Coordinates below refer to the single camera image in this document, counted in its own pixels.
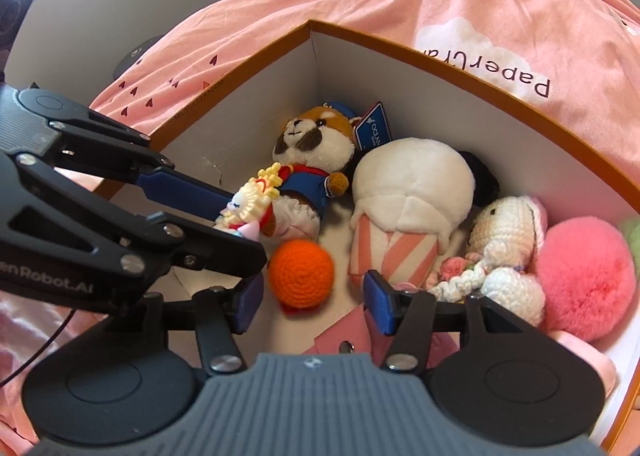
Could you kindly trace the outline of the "pink leather card holder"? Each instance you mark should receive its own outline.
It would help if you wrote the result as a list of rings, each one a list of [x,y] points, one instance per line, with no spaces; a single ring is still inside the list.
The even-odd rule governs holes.
[[[349,343],[355,353],[370,354],[373,363],[380,366],[393,340],[393,337],[384,336],[376,329],[371,314],[360,304],[314,338],[305,354],[337,354],[343,343]],[[435,332],[426,367],[436,367],[457,350],[457,341],[448,332]]]

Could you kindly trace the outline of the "crochet orange strawberry toy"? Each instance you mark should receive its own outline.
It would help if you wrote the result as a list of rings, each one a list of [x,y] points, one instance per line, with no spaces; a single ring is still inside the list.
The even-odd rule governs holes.
[[[331,255],[316,242],[293,239],[280,245],[268,263],[268,283],[283,312],[318,310],[334,287]]]

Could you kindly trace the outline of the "small crowned figurine magnet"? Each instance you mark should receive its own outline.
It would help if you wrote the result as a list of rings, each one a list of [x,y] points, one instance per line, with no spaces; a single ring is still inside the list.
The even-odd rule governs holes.
[[[257,242],[280,197],[281,168],[275,162],[242,185],[219,213],[214,229]]]

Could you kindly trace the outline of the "white ice cream plush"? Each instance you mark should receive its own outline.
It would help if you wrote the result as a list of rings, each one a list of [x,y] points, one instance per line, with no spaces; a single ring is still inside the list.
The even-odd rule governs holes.
[[[500,184],[477,156],[428,138],[401,138],[363,156],[352,180],[349,280],[369,271],[424,288],[451,234]]]

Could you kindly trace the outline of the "white crochet bunny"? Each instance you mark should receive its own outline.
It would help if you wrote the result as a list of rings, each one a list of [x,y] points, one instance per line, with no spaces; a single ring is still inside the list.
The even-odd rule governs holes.
[[[478,291],[534,327],[544,321],[544,291],[534,266],[548,226],[542,203],[529,196],[495,200],[472,222],[465,254],[440,262],[424,288],[440,302]]]

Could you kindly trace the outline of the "pink green pompom peach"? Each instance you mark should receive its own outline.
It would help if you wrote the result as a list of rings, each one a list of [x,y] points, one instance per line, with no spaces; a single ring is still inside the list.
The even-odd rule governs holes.
[[[595,216],[549,228],[535,268],[546,298],[546,327],[585,342],[613,331],[637,289],[634,257],[623,234]]]

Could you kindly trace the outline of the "red panda sailor plush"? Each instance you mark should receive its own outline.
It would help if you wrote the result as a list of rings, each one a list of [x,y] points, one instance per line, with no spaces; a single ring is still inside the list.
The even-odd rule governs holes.
[[[360,120],[342,104],[324,103],[284,126],[272,150],[282,184],[262,224],[264,236],[280,242],[318,238],[330,200],[349,187],[345,169],[355,157]]]

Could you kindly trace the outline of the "pink fabric pouch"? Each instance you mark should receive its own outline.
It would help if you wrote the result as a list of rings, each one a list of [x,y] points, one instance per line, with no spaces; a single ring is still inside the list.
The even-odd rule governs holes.
[[[587,362],[599,375],[605,396],[608,398],[611,395],[616,386],[617,372],[613,361],[605,353],[569,332],[555,330],[549,332],[548,336]]]

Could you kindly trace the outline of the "black round bin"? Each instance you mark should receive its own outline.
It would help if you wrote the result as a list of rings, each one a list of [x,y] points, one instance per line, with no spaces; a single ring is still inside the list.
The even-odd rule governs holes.
[[[115,67],[112,78],[114,80],[117,80],[122,74],[124,74],[131,66],[134,66],[134,64],[137,64],[137,62],[139,60],[141,60],[142,55],[146,52],[149,51],[149,49],[152,48],[152,46],[154,46],[154,44],[157,41],[160,41],[160,39],[163,38],[162,34],[159,34],[158,36],[149,38],[148,40],[145,40],[145,42],[142,42],[140,44],[138,44],[137,46],[135,46],[131,51],[129,51],[118,63],[118,65]]]

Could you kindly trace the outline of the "orange cardboard box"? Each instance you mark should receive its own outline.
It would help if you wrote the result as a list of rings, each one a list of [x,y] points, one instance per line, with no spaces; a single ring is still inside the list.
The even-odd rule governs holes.
[[[310,20],[273,41],[203,91],[154,131],[153,150],[178,171],[235,191],[270,164],[286,122],[325,101],[358,114],[382,102],[393,138],[432,138],[487,164],[502,194],[538,197],[549,223],[598,216],[619,224],[639,215],[639,187],[588,143],[509,93],[439,60],[357,31]],[[356,306],[347,265],[350,199],[332,204],[322,246],[337,268],[330,302],[309,315],[286,315],[267,289],[245,335],[252,364],[262,352],[299,354]],[[617,387],[591,433],[611,450],[639,389],[639,303],[597,346],[616,365]]]

